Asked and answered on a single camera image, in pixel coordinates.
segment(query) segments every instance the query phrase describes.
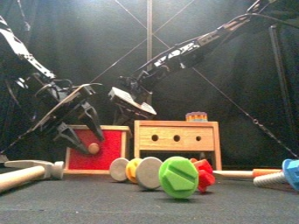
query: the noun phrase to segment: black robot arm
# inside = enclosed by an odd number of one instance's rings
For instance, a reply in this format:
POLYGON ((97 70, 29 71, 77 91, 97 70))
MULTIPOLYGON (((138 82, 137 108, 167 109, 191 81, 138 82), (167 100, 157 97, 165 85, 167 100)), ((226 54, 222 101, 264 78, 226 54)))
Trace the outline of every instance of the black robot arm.
POLYGON ((0 72, 42 103, 39 107, 45 111, 42 118, 33 122, 33 127, 6 149, 2 149, 2 153, 33 133, 51 137, 54 141, 61 142, 66 146, 75 148, 83 153, 90 153, 89 147, 82 143, 66 121, 75 115, 94 131, 99 141, 105 140, 99 125, 99 115, 87 100, 97 92, 90 84, 74 87, 70 82, 67 87, 62 87, 55 74, 31 55, 25 43, 15 36, 2 17, 0 72))
POLYGON ((298 17, 298 5, 296 0, 257 0, 245 15, 234 18, 216 31, 175 45, 139 67, 130 77, 121 76, 122 84, 135 101, 145 102, 157 83, 181 69, 194 67, 220 44, 245 32, 257 32, 261 26, 269 27, 274 24, 277 21, 270 17, 280 19, 298 17), (153 65, 150 71, 146 70, 149 65, 153 65))

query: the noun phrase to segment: green plastic knob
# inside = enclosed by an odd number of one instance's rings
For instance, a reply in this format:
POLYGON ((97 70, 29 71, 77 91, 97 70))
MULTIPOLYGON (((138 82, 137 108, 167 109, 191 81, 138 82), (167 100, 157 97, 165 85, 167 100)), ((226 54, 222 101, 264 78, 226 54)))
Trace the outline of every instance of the green plastic knob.
POLYGON ((185 157, 166 159, 159 170, 159 181, 170 196, 189 198, 199 186, 199 173, 191 160, 185 157))

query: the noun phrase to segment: black curtain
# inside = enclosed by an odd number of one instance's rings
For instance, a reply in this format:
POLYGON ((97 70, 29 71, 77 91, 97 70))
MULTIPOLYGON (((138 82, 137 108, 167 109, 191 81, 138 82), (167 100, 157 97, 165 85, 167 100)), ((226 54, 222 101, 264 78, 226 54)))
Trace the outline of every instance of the black curtain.
MULTIPOLYGON (((175 44, 213 32, 245 14, 254 2, 154 0, 154 56, 175 44)), ((90 103, 98 110, 101 123, 111 125, 117 106, 109 100, 109 91, 113 87, 123 88, 118 77, 130 76, 147 61, 146 1, 23 0, 30 31, 25 29, 19 6, 18 1, 6 1, 0 9, 15 35, 62 79, 73 80, 75 85, 103 84, 97 87, 98 95, 90 103)), ((10 106, 15 104, 0 78, 6 147, 23 133, 29 122, 23 110, 10 106)), ((210 121, 220 122, 226 166, 274 167, 294 157, 261 129, 265 125, 298 153, 289 138, 273 45, 264 23, 221 45, 194 68, 183 69, 158 83, 154 108, 157 120, 185 120, 193 111, 209 113, 210 121)), ((18 150, 10 150, 10 157, 54 160, 63 156, 50 139, 34 142, 37 145, 31 141, 18 150)))

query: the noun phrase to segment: round hole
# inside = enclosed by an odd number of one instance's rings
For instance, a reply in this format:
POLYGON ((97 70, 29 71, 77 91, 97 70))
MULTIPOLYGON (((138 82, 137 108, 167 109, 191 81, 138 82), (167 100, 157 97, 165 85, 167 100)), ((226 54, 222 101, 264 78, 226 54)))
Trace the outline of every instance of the round hole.
POLYGON ((159 136, 158 135, 153 135, 153 140, 157 142, 159 139, 159 136))
POLYGON ((175 135, 174 137, 173 137, 173 140, 175 141, 175 142, 179 142, 181 141, 181 136, 178 136, 178 135, 175 135))

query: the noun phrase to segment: wooden box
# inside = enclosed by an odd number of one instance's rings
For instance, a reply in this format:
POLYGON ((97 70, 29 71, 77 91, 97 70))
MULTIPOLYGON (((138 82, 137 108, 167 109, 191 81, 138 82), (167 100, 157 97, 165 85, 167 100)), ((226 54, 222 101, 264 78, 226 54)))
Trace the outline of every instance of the wooden box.
POLYGON ((222 170, 218 122, 135 121, 135 157, 142 151, 210 152, 214 170, 222 170))
POLYGON ((67 149, 67 174, 109 174, 109 167, 117 158, 129 158, 130 138, 133 137, 127 126, 102 125, 106 140, 101 142, 86 125, 71 125, 81 141, 90 146, 97 143, 101 151, 95 155, 86 155, 78 150, 67 149))

